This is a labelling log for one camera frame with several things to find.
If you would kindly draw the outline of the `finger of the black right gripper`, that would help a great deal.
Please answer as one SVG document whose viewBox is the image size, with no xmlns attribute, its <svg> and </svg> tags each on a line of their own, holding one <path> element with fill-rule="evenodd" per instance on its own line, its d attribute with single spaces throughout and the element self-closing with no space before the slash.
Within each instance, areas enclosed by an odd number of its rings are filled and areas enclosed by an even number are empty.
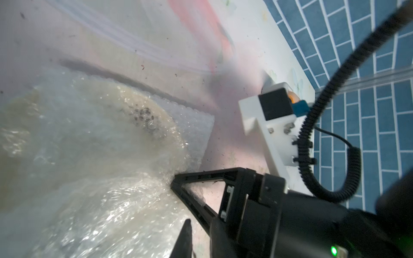
<svg viewBox="0 0 413 258">
<path fill-rule="evenodd" d="M 240 168 L 230 168 L 208 172 L 181 173 L 174 175 L 171 182 L 171 190 L 188 208 L 207 234 L 209 234 L 212 220 L 218 217 L 218 213 L 215 212 L 209 205 L 201 204 L 197 201 L 194 195 L 191 194 L 189 190 L 184 188 L 184 185 L 223 181 L 230 186 L 235 186 L 239 171 Z"/>
</svg>

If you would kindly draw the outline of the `clear bubble wrap sheet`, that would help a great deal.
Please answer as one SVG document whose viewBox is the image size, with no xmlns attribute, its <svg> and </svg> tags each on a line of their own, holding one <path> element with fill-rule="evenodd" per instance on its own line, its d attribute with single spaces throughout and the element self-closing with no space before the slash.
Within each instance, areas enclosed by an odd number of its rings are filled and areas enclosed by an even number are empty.
<svg viewBox="0 0 413 258">
<path fill-rule="evenodd" d="M 215 118 L 68 69 L 1 99 L 1 257 L 167 258 Z"/>
</svg>

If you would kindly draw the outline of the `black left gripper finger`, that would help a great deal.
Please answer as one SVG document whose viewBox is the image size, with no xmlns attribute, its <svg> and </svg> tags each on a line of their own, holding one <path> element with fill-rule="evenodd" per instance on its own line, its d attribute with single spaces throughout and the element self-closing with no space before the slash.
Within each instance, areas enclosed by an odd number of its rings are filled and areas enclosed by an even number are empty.
<svg viewBox="0 0 413 258">
<path fill-rule="evenodd" d="M 170 258 L 192 258 L 193 237 L 191 220 L 186 219 L 176 240 Z"/>
</svg>

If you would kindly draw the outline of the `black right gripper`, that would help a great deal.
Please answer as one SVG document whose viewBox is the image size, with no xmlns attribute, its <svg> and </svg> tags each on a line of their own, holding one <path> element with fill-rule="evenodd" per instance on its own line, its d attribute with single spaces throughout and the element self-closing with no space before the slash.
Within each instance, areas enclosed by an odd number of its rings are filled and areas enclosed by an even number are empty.
<svg viewBox="0 0 413 258">
<path fill-rule="evenodd" d="M 376 200 L 375 213 L 298 192 L 285 181 L 237 171 L 224 195 L 226 216 L 210 227 L 213 258 L 410 258 L 413 174 Z"/>
</svg>

